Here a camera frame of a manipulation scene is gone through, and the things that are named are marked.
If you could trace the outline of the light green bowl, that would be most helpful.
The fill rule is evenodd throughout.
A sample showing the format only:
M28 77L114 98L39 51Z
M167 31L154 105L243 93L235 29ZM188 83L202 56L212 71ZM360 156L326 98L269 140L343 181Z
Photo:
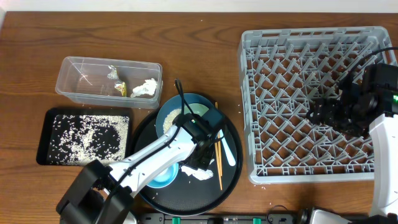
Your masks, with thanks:
M194 114L197 114L199 116L203 116L209 108L203 104L200 103L191 103L188 106L184 107L184 113L188 114L193 112Z

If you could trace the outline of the white tissue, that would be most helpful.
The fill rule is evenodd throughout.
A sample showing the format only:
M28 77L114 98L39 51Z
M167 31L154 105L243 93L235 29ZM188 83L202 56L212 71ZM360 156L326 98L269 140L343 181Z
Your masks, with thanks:
M131 98L142 95L154 96L157 89L157 81L153 78L145 80L144 84L132 89Z
M212 170L193 169L187 165L181 165L180 170L187 176L192 176L198 180L208 180L214 176Z

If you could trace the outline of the yellow green snack wrapper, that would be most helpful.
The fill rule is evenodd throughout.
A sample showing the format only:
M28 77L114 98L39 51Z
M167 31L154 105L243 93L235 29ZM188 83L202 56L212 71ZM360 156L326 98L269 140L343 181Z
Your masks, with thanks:
M115 81L114 88L121 93L122 97L127 96L127 87L125 82L122 82L121 80Z

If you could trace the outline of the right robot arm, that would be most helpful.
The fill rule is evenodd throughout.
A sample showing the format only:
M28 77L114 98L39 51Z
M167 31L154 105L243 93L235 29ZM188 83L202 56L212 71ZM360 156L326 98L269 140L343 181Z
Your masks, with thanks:
M306 114L352 137L370 136L374 153L374 193L369 217L360 223L397 223L397 67L365 69L362 83L345 81L340 98L321 98Z

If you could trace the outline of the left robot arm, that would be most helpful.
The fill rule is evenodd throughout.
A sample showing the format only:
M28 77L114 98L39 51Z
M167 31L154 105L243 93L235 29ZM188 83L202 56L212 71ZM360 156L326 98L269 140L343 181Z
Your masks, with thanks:
M137 153L108 166L93 160L84 166L56 211L65 223L135 222L129 217L134 197L170 166L182 162L192 169L208 168L224 128L225 116L210 108L203 116L178 115L172 127Z

